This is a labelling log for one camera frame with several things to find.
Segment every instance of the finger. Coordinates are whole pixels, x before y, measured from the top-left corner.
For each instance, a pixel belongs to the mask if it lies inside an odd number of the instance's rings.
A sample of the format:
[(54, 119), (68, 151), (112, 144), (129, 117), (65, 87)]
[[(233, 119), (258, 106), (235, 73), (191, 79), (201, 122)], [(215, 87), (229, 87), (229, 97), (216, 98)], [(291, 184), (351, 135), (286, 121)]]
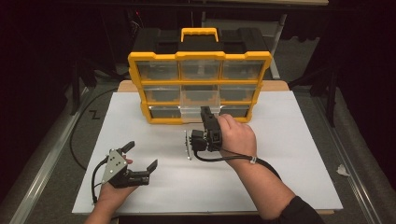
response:
[(242, 126), (243, 126), (245, 129), (247, 129), (247, 130), (253, 131), (253, 130), (251, 129), (250, 125), (248, 125), (248, 124), (246, 124), (246, 123), (242, 124)]
[(225, 118), (228, 122), (228, 125), (230, 126), (230, 129), (232, 129), (233, 127), (238, 125), (238, 121), (236, 121), (233, 116), (229, 115), (229, 114), (223, 114), (221, 115), (223, 118)]
[(128, 162), (128, 164), (131, 164), (132, 162), (134, 162), (133, 160), (127, 159), (126, 155), (123, 155), (122, 157), (126, 160), (126, 162)]
[(227, 119), (225, 119), (223, 116), (218, 117), (218, 123), (222, 132), (227, 132), (230, 130), (230, 125), (228, 124)]

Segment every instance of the dark background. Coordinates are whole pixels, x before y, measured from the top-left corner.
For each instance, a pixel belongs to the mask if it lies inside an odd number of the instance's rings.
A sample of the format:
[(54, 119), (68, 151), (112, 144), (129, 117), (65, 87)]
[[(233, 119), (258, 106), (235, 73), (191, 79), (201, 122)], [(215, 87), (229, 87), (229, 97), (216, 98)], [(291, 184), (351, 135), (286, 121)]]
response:
[[(331, 1), (330, 7), (357, 11), (290, 13), (281, 38), (299, 36), (305, 41), (320, 37), (306, 75), (328, 64), (331, 58), (340, 59), (337, 86), (368, 147), (396, 188), (396, 8), (391, 1), (357, 0)], [(208, 16), (232, 19), (235, 13), (208, 12)], [(236, 17), (254, 20), (278, 16), (241, 12)], [(192, 20), (199, 24), (200, 13), (194, 13)], [(76, 60), (85, 64), (85, 77), (93, 77), (95, 64), (112, 72), (116, 64), (126, 64), (137, 28), (131, 21), (141, 27), (178, 29), (191, 26), (191, 13), (176, 9), (65, 7), (21, 0), (0, 4), (0, 201), (64, 109), (72, 64)]]

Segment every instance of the gray floor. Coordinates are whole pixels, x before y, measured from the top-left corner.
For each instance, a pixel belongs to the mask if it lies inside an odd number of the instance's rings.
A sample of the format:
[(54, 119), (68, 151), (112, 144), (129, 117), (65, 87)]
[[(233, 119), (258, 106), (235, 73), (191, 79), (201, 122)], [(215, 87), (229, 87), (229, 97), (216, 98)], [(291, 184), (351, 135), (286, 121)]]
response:
[[(300, 43), (295, 38), (280, 41), (275, 59), (283, 80), (294, 80), (303, 73), (316, 43), (317, 41)], [(90, 94), (86, 94), (89, 97), (88, 101), (117, 86), (117, 82), (99, 80), (99, 85), (94, 90), (90, 90)], [(390, 187), (361, 138), (353, 118), (347, 111), (341, 92), (338, 91), (336, 94), (335, 129), (329, 128), (322, 116), (323, 99), (311, 97), (307, 87), (297, 88), (294, 92), (318, 151), (345, 207), (333, 215), (323, 216), (326, 223), (396, 223), (395, 191)], [(88, 165), (106, 115), (110, 96), (111, 93), (106, 93), (97, 98), (77, 123), (73, 149), (84, 166)], [(0, 223), (9, 223), (15, 218), (14, 214), (41, 165), (54, 146), (59, 146), (60, 136), (67, 129), (68, 121), (73, 118), (69, 115), (70, 111), (71, 105), (68, 105), (24, 167), (20, 178), (0, 206)], [(346, 164), (353, 176), (345, 177), (335, 172), (341, 163)], [(65, 144), (46, 186), (41, 194), (37, 193), (39, 198), (31, 213), (28, 213), (30, 216), (26, 223), (82, 223), (85, 217), (73, 215), (71, 210), (83, 176), (84, 170), (75, 163), (68, 143)]]

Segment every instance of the white table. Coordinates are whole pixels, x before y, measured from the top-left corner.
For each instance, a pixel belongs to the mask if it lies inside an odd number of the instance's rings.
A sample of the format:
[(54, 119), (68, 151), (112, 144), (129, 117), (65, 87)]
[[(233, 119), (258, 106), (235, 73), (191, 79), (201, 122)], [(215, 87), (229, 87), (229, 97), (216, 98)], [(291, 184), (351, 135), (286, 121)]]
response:
[[(257, 135), (258, 156), (312, 207), (320, 211), (342, 209), (322, 158), (312, 139), (292, 91), (264, 91), (249, 123)], [(136, 92), (114, 93), (92, 153), (87, 173), (73, 208), (75, 214), (93, 209), (91, 178), (94, 167), (111, 148), (134, 140), (128, 152), (133, 171), (146, 170), (158, 159), (148, 186), (139, 187), (119, 209), (121, 215), (230, 214), (257, 211), (238, 176), (225, 162), (187, 159), (185, 130), (202, 124), (151, 125), (140, 111)], [(217, 157), (218, 152), (202, 153)], [(99, 183), (105, 167), (96, 176)]]

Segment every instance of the small metal part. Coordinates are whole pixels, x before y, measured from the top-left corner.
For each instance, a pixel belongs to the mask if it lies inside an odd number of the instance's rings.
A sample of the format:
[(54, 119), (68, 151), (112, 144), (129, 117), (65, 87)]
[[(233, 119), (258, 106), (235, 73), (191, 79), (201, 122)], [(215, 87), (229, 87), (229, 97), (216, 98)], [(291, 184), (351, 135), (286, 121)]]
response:
[(190, 138), (189, 138), (190, 132), (187, 131), (187, 130), (185, 130), (184, 132), (186, 133), (186, 142), (185, 142), (185, 144), (186, 144), (186, 151), (187, 151), (187, 159), (190, 161), (190, 160), (191, 160), (191, 155), (190, 155)]
[(124, 167), (127, 166), (125, 162), (125, 159), (122, 157), (122, 155), (114, 149), (110, 150), (109, 154), (109, 159), (106, 165), (106, 170), (103, 175), (103, 179), (105, 183), (110, 180), (114, 175), (116, 175), (119, 171), (121, 171)]

